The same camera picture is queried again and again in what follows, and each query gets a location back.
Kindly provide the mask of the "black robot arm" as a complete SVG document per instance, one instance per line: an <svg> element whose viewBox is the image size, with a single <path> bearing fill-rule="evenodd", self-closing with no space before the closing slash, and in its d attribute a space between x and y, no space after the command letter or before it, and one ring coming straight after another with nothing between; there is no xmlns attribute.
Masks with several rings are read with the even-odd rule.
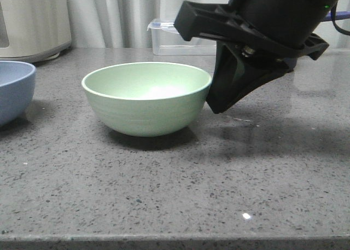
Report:
<svg viewBox="0 0 350 250"><path fill-rule="evenodd" d="M216 41L206 101L222 113L258 87L291 72L302 56L318 59L328 43L314 33L339 0L229 0L182 3L174 27L189 41Z"/></svg>

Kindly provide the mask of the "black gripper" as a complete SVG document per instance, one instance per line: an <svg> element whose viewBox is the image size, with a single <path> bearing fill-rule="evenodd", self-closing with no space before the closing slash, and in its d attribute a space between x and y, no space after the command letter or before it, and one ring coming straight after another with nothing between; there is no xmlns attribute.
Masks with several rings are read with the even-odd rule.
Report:
<svg viewBox="0 0 350 250"><path fill-rule="evenodd" d="M228 4L183 2L174 26L184 40L217 42L213 80L206 98L223 113L258 87L289 72L280 58L316 60L328 44L313 34L329 12L318 0L238 0ZM238 44L267 55L245 56Z"/></svg>

